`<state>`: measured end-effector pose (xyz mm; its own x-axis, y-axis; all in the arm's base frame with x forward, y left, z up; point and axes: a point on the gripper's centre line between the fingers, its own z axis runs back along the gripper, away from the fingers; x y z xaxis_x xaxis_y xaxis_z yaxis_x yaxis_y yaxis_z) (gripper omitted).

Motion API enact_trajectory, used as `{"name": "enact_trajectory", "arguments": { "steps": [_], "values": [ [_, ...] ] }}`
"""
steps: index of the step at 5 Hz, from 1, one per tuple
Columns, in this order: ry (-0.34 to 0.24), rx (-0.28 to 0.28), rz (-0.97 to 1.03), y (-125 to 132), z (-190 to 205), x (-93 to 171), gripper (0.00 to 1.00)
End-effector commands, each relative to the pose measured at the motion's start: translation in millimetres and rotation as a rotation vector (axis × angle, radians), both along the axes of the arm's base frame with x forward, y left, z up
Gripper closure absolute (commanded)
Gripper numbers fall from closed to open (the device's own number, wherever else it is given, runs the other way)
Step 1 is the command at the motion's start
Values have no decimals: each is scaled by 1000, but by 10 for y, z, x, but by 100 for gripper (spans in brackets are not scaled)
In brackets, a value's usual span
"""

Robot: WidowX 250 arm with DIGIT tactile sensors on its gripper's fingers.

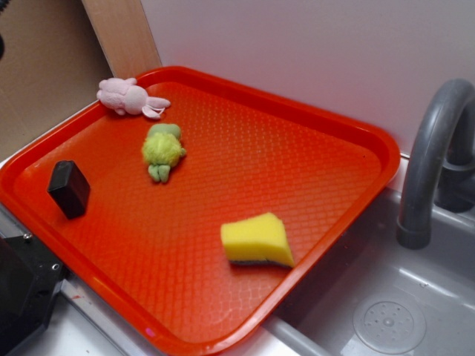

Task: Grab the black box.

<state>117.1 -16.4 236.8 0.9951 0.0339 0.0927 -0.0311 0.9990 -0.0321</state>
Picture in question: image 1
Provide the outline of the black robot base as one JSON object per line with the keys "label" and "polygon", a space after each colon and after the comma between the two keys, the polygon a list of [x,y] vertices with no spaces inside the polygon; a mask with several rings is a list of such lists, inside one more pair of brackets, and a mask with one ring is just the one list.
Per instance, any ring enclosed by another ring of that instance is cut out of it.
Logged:
{"label": "black robot base", "polygon": [[1,238],[1,354],[48,329],[65,278],[62,261],[35,236]]}

